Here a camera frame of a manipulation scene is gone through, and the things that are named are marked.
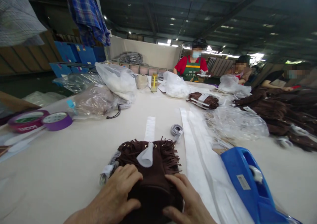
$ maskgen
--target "pink tape roll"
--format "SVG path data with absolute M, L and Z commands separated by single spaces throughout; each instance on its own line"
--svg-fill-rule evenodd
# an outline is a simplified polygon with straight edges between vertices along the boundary
M 17 133 L 30 132 L 43 126 L 42 119 L 49 114 L 46 110 L 26 112 L 11 118 L 8 125 Z

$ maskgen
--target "brown fringe bag pile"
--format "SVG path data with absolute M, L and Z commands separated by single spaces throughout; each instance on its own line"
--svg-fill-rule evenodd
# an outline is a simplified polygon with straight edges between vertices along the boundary
M 192 99 L 195 99 L 198 101 L 200 96 L 202 96 L 202 93 L 200 93 L 200 92 L 191 93 L 191 94 L 189 94 L 188 100 L 186 102 L 193 102 L 194 104 L 196 104 L 197 102 L 193 101 Z M 216 109 L 219 107 L 218 102 L 219 102 L 219 100 L 217 98 L 214 98 L 212 96 L 208 96 L 203 102 L 204 104 L 208 104 L 208 106 L 203 105 L 203 104 L 202 104 L 202 106 L 204 108 L 213 110 L 213 109 Z
M 143 180 L 137 182 L 128 195 L 141 202 L 141 208 L 128 214 L 121 223 L 131 224 L 165 224 L 170 220 L 162 214 L 163 208 L 174 206 L 180 212 L 183 210 L 183 197 L 165 175 L 179 173 L 179 157 L 175 155 L 175 142 L 172 140 L 154 141 L 153 165 L 149 168 L 141 166 L 137 156 L 147 148 L 149 142 L 137 140 L 121 144 L 117 158 L 119 166 L 133 164 L 143 175 Z

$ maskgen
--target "plaid shirt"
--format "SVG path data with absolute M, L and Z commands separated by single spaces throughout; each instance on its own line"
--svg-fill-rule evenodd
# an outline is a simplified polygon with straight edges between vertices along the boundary
M 95 45 L 95 38 L 110 46 L 110 32 L 95 0 L 67 0 L 69 11 L 77 24 L 85 45 Z

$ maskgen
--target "hand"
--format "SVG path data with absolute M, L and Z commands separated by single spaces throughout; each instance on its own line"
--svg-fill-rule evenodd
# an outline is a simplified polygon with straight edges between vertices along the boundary
M 134 165 L 119 166 L 94 200 L 84 209 L 70 216 L 64 224 L 117 224 L 132 210 L 141 207 L 128 193 L 143 176 Z
M 185 175 L 175 174 L 165 177 L 177 187 L 185 201 L 184 213 L 169 206 L 163 209 L 165 216 L 176 224 L 217 224 Z
M 292 91 L 293 88 L 292 87 L 283 87 L 282 90 L 285 92 L 289 92 L 289 91 Z

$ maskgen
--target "barcode sticker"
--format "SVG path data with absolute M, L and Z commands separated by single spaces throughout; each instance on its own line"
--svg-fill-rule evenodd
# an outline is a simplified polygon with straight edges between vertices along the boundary
M 101 84 L 95 84 L 95 86 L 100 87 L 100 88 L 104 87 L 104 85 L 101 85 Z
M 237 175 L 237 178 L 243 188 L 243 190 L 251 190 L 247 180 L 245 179 L 244 175 Z

